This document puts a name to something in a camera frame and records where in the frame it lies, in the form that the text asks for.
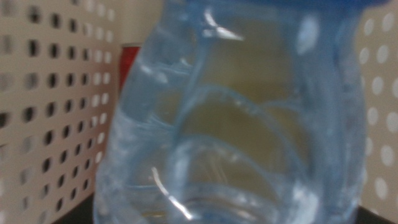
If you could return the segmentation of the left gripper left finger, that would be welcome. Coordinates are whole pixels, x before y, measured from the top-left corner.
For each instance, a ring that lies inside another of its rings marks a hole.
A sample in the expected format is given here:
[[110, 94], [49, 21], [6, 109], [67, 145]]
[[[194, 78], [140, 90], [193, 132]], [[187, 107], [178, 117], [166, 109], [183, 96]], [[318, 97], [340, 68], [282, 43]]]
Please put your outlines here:
[[94, 194], [91, 194], [74, 209], [54, 221], [53, 224], [94, 224], [93, 200]]

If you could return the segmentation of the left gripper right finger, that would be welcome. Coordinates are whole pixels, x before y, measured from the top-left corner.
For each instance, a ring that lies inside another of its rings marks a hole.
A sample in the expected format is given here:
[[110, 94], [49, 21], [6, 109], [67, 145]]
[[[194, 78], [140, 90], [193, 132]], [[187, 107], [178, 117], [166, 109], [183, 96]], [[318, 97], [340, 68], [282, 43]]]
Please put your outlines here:
[[376, 215], [364, 207], [358, 207], [356, 224], [395, 224], [394, 222]]

